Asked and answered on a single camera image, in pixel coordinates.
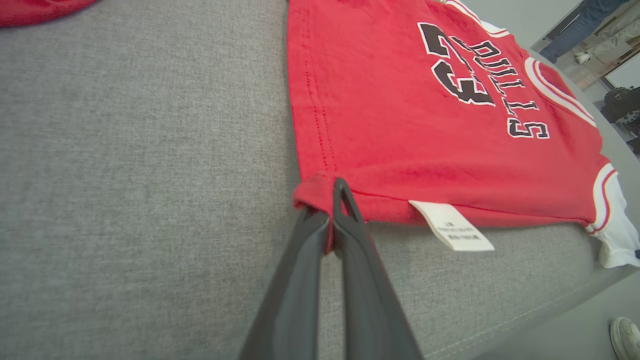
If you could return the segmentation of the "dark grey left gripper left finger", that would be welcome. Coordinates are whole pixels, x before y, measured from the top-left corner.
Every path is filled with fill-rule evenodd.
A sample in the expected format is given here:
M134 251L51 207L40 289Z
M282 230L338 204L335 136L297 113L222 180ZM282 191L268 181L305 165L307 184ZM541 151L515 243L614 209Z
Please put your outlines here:
M272 276L241 360L315 360L318 357L322 257L329 216L304 208Z

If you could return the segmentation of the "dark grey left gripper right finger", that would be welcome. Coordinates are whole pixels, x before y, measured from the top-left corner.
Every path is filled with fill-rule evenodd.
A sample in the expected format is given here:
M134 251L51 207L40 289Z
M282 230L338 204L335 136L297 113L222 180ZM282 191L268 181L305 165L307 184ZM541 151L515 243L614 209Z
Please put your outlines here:
M354 194L333 188L333 242L342 260L348 360L421 360L423 355Z

